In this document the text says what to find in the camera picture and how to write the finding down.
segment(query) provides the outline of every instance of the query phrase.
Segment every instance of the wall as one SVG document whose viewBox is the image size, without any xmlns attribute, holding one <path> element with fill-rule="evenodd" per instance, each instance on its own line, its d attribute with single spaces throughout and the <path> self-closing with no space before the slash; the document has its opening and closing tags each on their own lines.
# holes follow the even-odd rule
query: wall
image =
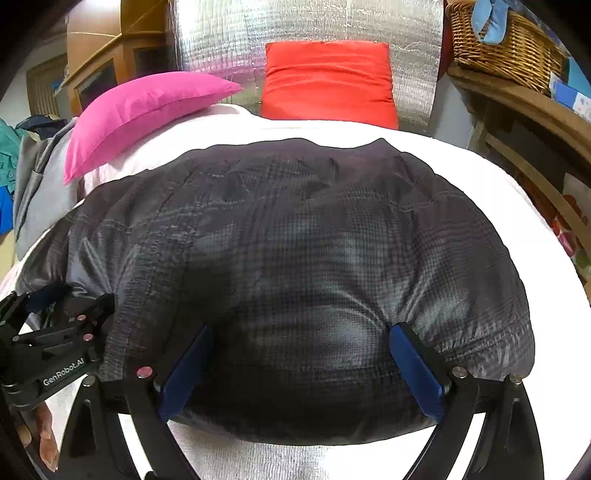
<svg viewBox="0 0 591 480">
<path fill-rule="evenodd" d="M 474 119 L 462 102 L 460 91 L 445 74 L 437 82 L 427 135 L 445 143 L 466 148 Z"/>
<path fill-rule="evenodd" d="M 25 59 L 6 94 L 0 100 L 0 118 L 8 125 L 14 127 L 31 115 L 27 97 L 27 70 L 63 53 L 66 53 L 65 35 L 38 46 Z"/>
</svg>

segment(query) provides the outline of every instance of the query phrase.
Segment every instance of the wicker basket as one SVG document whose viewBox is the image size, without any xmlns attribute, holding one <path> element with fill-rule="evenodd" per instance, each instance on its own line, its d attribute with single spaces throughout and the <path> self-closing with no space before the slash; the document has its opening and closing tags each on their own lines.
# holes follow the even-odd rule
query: wicker basket
<svg viewBox="0 0 591 480">
<path fill-rule="evenodd" d="M 533 22 L 509 10 L 507 29 L 499 45 L 480 43 L 470 19 L 474 1 L 447 6 L 453 51 L 458 65 L 502 77 L 550 96 L 550 72 L 563 78 L 566 56 Z"/>
</svg>

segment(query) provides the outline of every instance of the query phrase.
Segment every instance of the red pillow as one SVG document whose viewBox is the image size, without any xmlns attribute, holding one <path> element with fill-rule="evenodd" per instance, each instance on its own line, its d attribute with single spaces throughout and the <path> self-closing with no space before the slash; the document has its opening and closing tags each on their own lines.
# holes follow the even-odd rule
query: red pillow
<svg viewBox="0 0 591 480">
<path fill-rule="evenodd" d="M 272 120 L 347 120 L 398 129 L 388 44 L 268 43 L 261 115 Z"/>
</svg>

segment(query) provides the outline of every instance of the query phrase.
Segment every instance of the blue gripper pad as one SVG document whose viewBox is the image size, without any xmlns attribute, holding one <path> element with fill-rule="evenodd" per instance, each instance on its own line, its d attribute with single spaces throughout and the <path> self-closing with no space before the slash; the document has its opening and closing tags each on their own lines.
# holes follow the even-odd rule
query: blue gripper pad
<svg viewBox="0 0 591 480">
<path fill-rule="evenodd" d="M 398 325 L 390 330 L 390 353 L 421 411 L 440 423 L 445 416 L 443 387 Z"/>
<path fill-rule="evenodd" d="M 175 365 L 160 389 L 158 415 L 167 421 L 183 411 L 187 400 L 203 380 L 207 358 L 213 350 L 213 331 L 207 325 Z"/>
</svg>

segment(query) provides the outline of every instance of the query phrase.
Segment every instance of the teal clothing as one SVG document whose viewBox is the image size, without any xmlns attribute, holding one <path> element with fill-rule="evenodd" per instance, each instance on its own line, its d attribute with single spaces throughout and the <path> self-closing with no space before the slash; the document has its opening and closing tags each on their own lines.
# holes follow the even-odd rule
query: teal clothing
<svg viewBox="0 0 591 480">
<path fill-rule="evenodd" d="M 6 187 L 10 193 L 14 192 L 18 150 L 21 146 L 21 138 L 25 135 L 27 132 L 22 128 L 9 127 L 0 118 L 0 188 Z"/>
</svg>

